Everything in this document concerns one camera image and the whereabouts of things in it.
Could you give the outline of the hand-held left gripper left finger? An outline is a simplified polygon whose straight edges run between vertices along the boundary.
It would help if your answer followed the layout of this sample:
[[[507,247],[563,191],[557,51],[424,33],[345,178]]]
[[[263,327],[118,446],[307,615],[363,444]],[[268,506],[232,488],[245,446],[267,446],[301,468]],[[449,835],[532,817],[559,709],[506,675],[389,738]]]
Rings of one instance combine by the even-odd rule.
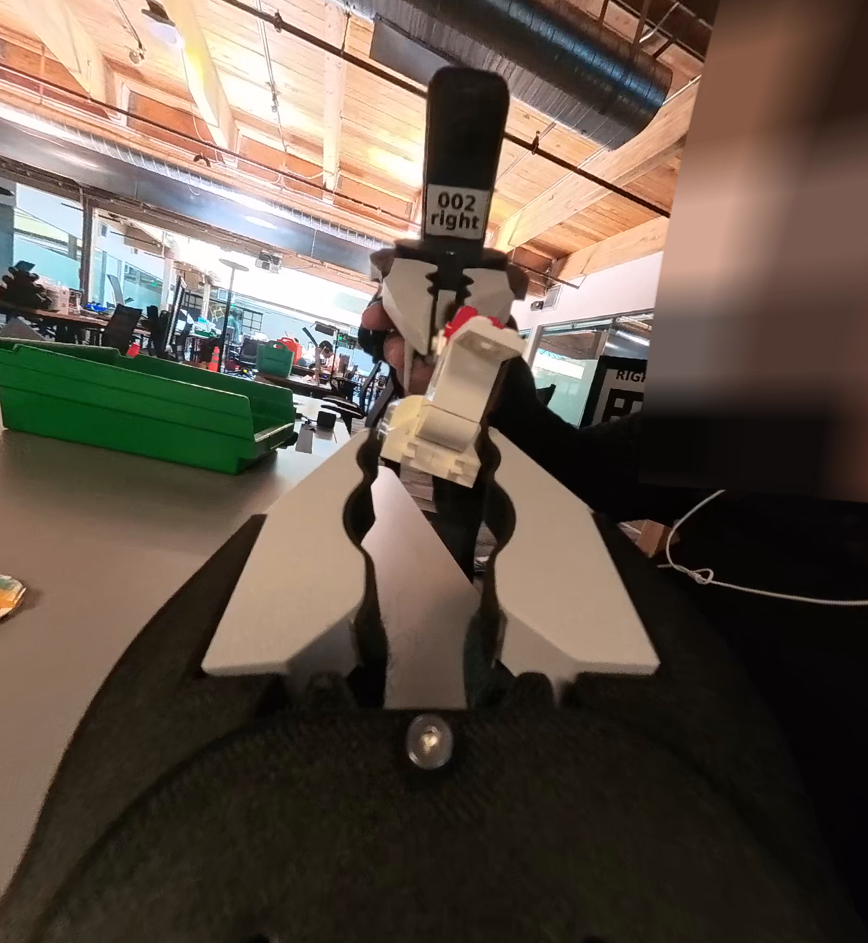
[[[384,704],[389,643],[364,540],[381,441],[358,433],[266,512],[204,654],[213,676],[276,674],[292,695],[322,675]]]

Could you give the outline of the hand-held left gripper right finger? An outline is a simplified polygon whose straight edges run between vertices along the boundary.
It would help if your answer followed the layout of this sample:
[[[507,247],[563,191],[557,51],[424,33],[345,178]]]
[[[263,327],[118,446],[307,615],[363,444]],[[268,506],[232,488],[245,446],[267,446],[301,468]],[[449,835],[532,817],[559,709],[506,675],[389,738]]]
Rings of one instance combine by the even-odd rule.
[[[524,675],[556,701],[586,674],[654,675],[659,657],[591,509],[504,435],[481,445],[496,546],[471,622],[471,707]]]

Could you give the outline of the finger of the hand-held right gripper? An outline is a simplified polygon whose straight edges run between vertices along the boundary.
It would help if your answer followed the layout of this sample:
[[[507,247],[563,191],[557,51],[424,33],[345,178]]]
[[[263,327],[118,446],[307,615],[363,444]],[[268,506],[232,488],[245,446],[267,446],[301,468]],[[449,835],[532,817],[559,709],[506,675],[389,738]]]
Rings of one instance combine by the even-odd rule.
[[[382,301],[405,347],[419,356],[437,352],[437,262],[393,256],[382,278]]]
[[[465,268],[459,275],[459,289],[449,323],[456,319],[462,308],[470,307],[479,315],[508,327],[514,300],[508,269]]]

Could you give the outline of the white lego animal model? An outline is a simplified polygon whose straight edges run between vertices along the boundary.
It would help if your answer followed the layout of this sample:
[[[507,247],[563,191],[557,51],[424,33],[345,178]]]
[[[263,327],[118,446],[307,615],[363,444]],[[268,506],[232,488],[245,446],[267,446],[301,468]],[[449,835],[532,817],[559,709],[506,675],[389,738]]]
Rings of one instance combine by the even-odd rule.
[[[381,422],[380,458],[470,488],[481,460],[478,442],[505,365],[525,340],[495,316],[464,305],[437,338],[427,390],[392,407]]]

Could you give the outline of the person's right forearm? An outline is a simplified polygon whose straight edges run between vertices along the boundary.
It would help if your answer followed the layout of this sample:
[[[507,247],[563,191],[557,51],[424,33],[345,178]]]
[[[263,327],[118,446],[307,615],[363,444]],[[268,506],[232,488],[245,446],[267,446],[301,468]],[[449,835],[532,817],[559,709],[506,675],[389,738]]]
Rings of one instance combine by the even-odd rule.
[[[664,488],[640,482],[638,414],[576,427],[538,398],[522,358],[509,360],[492,399],[488,424],[595,512],[614,523],[669,525],[678,500]]]

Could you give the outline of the person's right hand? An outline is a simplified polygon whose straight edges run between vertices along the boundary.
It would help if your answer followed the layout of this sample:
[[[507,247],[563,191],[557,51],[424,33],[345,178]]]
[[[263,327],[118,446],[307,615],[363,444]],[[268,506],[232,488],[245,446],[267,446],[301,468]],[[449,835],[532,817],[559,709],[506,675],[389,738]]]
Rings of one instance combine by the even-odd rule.
[[[380,296],[374,297],[364,309],[357,329],[357,340],[374,363],[385,362],[398,376],[403,375],[404,338],[386,312]]]

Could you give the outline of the framed black-white pattern sign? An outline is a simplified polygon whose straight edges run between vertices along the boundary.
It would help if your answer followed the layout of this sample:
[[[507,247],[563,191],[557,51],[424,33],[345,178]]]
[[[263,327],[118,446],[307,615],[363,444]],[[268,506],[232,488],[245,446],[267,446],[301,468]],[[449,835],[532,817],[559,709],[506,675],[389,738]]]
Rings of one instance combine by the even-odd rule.
[[[639,411],[648,361],[601,356],[597,361],[579,427],[593,427]]]

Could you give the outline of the green plastic bin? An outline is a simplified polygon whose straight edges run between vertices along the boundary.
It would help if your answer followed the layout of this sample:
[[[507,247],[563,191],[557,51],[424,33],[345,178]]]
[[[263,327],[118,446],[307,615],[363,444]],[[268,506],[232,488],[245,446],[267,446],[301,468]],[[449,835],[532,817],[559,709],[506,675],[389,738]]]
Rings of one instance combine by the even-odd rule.
[[[108,347],[0,337],[3,426],[238,474],[294,441],[292,393]]]

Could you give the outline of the silver ventilation duct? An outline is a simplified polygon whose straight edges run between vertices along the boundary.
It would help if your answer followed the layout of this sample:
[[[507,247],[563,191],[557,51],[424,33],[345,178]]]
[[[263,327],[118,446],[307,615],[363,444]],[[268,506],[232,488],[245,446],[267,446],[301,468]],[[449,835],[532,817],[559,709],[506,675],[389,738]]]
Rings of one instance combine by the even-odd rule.
[[[512,98],[597,145],[640,134],[672,69],[567,2],[356,1],[370,58],[426,86],[447,66],[495,73]]]

